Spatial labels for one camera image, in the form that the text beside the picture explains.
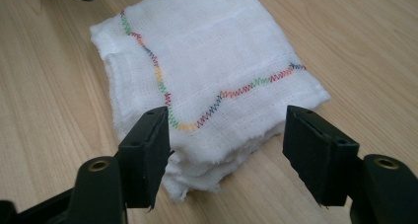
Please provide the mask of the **white cloth with coloured stitching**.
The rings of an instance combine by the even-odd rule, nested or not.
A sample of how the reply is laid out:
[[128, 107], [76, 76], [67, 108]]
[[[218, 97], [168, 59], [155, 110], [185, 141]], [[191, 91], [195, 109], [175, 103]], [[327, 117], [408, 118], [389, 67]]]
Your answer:
[[220, 180], [272, 136], [289, 105], [330, 96], [258, 0], [143, 0], [94, 25], [114, 129], [165, 107], [174, 154], [163, 185], [174, 200]]

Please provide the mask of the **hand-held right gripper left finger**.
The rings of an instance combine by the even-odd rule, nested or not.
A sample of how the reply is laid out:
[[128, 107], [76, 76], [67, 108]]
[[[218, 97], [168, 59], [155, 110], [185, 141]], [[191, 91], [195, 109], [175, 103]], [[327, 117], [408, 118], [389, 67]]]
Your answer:
[[168, 115], [167, 107], [145, 112], [118, 146], [117, 160], [128, 208], [155, 207], [172, 154]]

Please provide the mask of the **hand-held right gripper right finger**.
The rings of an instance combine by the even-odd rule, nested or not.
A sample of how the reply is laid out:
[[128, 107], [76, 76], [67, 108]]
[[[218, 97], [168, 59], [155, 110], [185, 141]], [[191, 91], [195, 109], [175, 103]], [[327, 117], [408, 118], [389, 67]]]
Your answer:
[[345, 204], [359, 147], [317, 113], [287, 106], [283, 154], [318, 204]]

